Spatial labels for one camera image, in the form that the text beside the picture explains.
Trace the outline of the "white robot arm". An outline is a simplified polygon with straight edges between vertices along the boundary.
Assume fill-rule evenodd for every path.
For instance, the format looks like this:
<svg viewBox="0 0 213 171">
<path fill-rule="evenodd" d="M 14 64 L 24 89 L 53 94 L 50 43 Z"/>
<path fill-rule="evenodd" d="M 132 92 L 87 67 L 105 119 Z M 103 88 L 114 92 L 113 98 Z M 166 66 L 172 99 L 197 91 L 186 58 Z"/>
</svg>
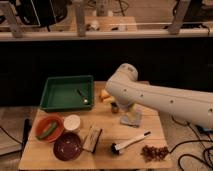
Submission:
<svg viewBox="0 0 213 171">
<path fill-rule="evenodd" d="M 128 63 L 118 67 L 105 89 L 121 108 L 142 104 L 213 129 L 213 93 L 140 83 L 137 69 Z"/>
</svg>

